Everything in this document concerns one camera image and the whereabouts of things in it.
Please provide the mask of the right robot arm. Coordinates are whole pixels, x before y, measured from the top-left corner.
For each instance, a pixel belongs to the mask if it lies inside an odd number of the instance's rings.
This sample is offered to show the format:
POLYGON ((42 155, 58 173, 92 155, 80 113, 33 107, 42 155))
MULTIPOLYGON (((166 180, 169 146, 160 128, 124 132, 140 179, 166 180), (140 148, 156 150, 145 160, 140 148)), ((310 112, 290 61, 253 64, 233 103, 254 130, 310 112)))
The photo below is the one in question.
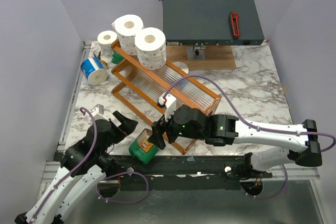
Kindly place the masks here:
POLYGON ((267 145, 267 150, 247 154, 248 161, 241 165, 242 173, 252 178, 259 172, 283 164, 321 166, 321 148, 316 133, 313 120, 296 125, 244 122, 236 116, 206 115, 199 109, 183 105, 169 117, 163 115, 152 124, 149 142, 161 150, 165 148, 166 141, 174 143, 178 137, 204 140, 207 145, 217 147, 267 145))

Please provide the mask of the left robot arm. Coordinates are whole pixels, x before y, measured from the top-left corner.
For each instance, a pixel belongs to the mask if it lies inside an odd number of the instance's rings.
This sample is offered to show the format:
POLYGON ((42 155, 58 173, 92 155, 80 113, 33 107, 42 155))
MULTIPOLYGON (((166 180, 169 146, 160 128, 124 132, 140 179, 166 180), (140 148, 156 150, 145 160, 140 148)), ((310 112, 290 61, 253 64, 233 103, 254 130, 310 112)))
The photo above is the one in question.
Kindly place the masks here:
POLYGON ((15 223, 65 223, 84 196, 103 179, 112 179, 118 170, 107 150, 132 134, 138 124, 118 111, 115 125, 103 114, 91 112, 92 126, 86 135, 70 146, 51 184, 35 206, 19 214, 15 223))

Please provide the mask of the green paper roll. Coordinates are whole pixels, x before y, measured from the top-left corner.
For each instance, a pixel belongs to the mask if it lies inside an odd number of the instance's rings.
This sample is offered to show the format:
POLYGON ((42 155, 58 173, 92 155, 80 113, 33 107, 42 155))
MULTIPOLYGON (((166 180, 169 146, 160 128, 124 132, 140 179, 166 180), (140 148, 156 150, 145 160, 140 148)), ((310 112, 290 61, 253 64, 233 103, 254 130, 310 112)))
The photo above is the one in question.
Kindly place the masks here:
POLYGON ((151 135, 151 130, 144 129, 129 146, 130 155, 137 158, 143 164, 148 164, 159 151, 154 144, 149 142, 151 135))

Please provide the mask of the white red-dotted paper roll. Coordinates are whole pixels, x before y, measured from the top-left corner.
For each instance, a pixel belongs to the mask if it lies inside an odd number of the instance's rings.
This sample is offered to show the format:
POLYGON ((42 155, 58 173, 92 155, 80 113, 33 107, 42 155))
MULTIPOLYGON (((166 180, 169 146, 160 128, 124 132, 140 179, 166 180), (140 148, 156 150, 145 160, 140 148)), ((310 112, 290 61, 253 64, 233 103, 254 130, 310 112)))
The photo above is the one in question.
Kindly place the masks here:
POLYGON ((134 39, 144 28, 142 19, 137 15, 128 14, 117 18, 111 25, 117 33, 121 49, 128 55, 137 55, 134 39))

